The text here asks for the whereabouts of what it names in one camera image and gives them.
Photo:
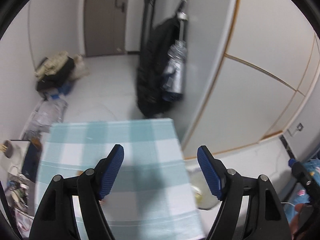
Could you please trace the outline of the person's right hand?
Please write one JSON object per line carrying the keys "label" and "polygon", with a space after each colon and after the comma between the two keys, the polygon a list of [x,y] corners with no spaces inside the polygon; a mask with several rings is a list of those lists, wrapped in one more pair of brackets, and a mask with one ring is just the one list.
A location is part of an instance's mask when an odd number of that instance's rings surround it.
{"label": "person's right hand", "polygon": [[294,238],[295,233],[298,231],[299,216],[300,216],[301,210],[304,207],[306,207],[306,204],[303,204],[303,203],[295,205],[295,211],[297,212],[297,214],[292,218],[292,220],[289,224],[292,239]]}

